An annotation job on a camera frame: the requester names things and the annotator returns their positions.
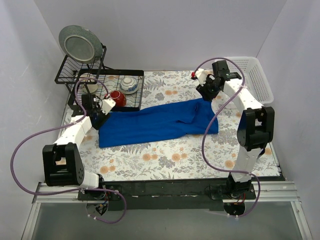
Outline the blue printed t shirt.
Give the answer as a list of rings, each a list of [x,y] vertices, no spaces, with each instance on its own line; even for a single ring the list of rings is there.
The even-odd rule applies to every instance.
[[[202,98],[112,112],[98,131],[98,145],[108,148],[202,135],[214,115],[211,103]]]

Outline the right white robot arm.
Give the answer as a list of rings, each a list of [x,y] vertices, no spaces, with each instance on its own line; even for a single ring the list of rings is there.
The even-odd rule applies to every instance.
[[[191,77],[198,80],[196,90],[205,101],[212,101],[220,92],[229,97],[214,114],[210,124],[229,103],[234,103],[241,114],[236,133],[239,152],[233,169],[228,171],[224,187],[225,195],[237,199],[250,190],[254,165],[273,140],[275,110],[264,106],[250,93],[241,69],[230,72],[228,63],[234,64],[234,61],[226,57],[214,57],[211,62],[212,74],[207,74],[199,65]]]

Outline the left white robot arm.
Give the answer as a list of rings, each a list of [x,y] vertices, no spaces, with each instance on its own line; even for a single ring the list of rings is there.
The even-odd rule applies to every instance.
[[[100,183],[97,173],[85,170],[80,145],[91,128],[98,129],[110,117],[109,112],[116,106],[111,98],[102,100],[101,108],[92,117],[80,113],[70,120],[60,138],[51,145],[45,145],[42,150],[45,183],[50,186],[77,186],[89,188],[89,194],[95,200],[106,196],[106,187]]]

